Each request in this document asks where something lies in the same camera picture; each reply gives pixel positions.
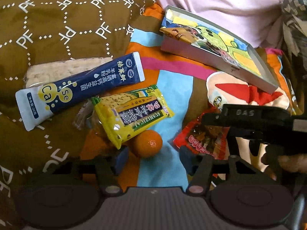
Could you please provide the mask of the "person's right hand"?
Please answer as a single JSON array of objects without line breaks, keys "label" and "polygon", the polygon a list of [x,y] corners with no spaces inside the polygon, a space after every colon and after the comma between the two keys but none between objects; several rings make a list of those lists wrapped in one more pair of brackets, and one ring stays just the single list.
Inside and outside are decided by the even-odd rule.
[{"label": "person's right hand", "polygon": [[265,153],[261,157],[261,162],[266,165],[264,169],[264,173],[267,174],[271,179],[277,179],[277,175],[272,169],[272,165],[274,162],[278,162],[280,167],[286,171],[293,173],[304,173],[306,174],[306,154],[298,154],[292,156],[281,155],[274,157],[270,153],[268,153],[269,149],[276,148],[272,145],[267,145],[265,147]]}]

